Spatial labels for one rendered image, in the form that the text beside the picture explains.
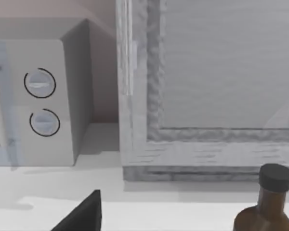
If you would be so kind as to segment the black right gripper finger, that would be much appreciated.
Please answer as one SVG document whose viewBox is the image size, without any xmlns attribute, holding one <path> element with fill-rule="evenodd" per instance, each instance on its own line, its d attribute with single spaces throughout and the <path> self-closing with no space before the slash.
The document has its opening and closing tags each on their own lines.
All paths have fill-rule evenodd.
<svg viewBox="0 0 289 231">
<path fill-rule="evenodd" d="M 101 190 L 94 190 L 50 231 L 101 231 Z"/>
</svg>

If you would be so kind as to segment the pale microwave knob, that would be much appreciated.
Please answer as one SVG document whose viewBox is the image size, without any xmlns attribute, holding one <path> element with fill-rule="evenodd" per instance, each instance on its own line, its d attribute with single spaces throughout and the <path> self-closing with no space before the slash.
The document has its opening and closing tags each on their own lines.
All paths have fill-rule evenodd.
<svg viewBox="0 0 289 231">
<path fill-rule="evenodd" d="M 61 124 L 55 112 L 43 108 L 30 115 L 29 125 L 32 131 L 39 136 L 51 137 L 59 131 Z"/>
<path fill-rule="evenodd" d="M 25 74 L 24 87 L 31 96 L 46 99 L 54 94 L 56 81 L 51 72 L 43 68 L 37 68 Z"/>
</svg>

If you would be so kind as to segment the pale microwave oven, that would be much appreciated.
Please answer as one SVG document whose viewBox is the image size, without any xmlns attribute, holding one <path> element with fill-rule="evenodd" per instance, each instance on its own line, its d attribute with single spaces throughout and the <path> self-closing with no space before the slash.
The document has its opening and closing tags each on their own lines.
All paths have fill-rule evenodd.
<svg viewBox="0 0 289 231">
<path fill-rule="evenodd" d="M 92 23 L 85 18 L 0 18 L 0 166 L 73 166 L 93 119 Z M 52 73 L 46 99 L 24 87 L 26 73 Z M 42 137 L 29 117 L 46 108 L 59 131 Z"/>
</svg>

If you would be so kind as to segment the brown bottle with black cap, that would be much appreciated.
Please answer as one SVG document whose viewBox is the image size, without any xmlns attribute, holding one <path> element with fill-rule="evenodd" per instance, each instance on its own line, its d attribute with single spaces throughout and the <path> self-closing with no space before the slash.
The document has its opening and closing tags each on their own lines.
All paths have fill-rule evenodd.
<svg viewBox="0 0 289 231">
<path fill-rule="evenodd" d="M 289 231 L 289 218 L 284 212 L 289 191 L 289 168 L 268 163 L 260 167 L 257 205 L 240 211 L 232 231 Z"/>
</svg>

